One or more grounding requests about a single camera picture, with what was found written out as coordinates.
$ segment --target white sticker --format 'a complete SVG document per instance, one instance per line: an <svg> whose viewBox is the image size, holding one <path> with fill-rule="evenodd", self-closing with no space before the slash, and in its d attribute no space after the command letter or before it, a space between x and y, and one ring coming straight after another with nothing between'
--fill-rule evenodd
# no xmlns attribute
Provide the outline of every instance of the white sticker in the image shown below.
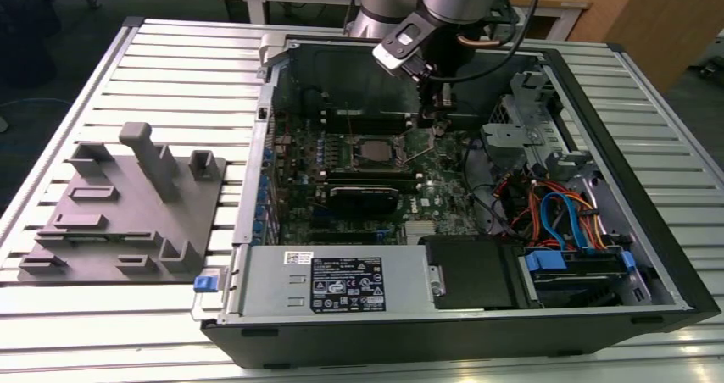
<svg viewBox="0 0 724 383"><path fill-rule="evenodd" d="M285 264L312 264L314 252L285 252Z"/></svg>
<svg viewBox="0 0 724 383"><path fill-rule="evenodd" d="M563 2L562 8L587 8L588 4L586 3L575 3L575 2Z"/></svg>

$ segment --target robot end effector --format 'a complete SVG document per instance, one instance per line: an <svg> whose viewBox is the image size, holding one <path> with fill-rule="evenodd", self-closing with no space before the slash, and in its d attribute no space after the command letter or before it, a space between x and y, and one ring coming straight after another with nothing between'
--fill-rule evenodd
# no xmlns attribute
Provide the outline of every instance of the robot end effector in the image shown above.
<svg viewBox="0 0 724 383"><path fill-rule="evenodd" d="M487 18L496 0L419 1L417 9L380 37L373 55L392 75L408 75L417 82L423 118L419 123L432 124L455 109L455 99L451 85L431 78L455 77L473 59L476 46L471 43L481 43L476 39L491 24ZM362 11L370 13L365 0Z"/></svg>

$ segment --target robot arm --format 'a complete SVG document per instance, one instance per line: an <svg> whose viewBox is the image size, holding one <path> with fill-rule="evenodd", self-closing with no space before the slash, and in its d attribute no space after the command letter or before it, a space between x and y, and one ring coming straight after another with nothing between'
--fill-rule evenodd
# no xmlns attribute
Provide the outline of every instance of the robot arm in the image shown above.
<svg viewBox="0 0 724 383"><path fill-rule="evenodd" d="M500 47L513 39L513 10L505 0L511 14L507 22L513 19L513 34L503 42L477 40L485 26L501 21L492 17L496 1L362 0L352 34L380 38L381 44L373 50L380 65L392 75L408 75L417 82L421 105L419 124L424 127L444 117L449 110L455 110L452 85L492 72L489 70L468 77L456 77L459 69L473 59L476 50ZM536 6L537 0L532 3L532 9ZM405 10L411 11L411 8L412 13L401 22L401 14ZM513 56L527 31L528 22L504 63Z"/></svg>

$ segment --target wooden cabinet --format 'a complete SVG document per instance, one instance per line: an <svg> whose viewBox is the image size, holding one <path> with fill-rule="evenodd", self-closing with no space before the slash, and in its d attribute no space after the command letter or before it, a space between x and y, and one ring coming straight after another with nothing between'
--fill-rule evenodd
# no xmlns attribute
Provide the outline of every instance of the wooden cabinet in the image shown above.
<svg viewBox="0 0 724 383"><path fill-rule="evenodd" d="M722 0L592 0L571 41L624 46L660 91L671 88L724 27Z"/></svg>

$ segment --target floor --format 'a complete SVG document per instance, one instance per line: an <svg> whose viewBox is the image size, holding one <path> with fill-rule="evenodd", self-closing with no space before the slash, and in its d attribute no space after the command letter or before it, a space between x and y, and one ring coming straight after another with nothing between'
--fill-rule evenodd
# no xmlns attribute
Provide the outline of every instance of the floor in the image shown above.
<svg viewBox="0 0 724 383"><path fill-rule="evenodd" d="M233 1L101 0L101 5L101 8L91 10L86 0L54 1L55 12L63 24L62 31L47 39L47 48L58 69L57 78L34 89L11 88L0 82L0 117L10 125L7 131L0 133L0 161L4 164L4 175L0 176L0 213L69 108L61 102L4 104L26 98L54 98L73 102L127 16L206 21L248 19L246 6ZM285 12L281 4L273 3L272 22L342 26L345 6L294 6L296 8ZM687 71L667 98L695 136L723 165L724 136L720 128L724 127L724 114L720 114L720 111L724 110L724 88L700 80L695 71Z"/></svg>

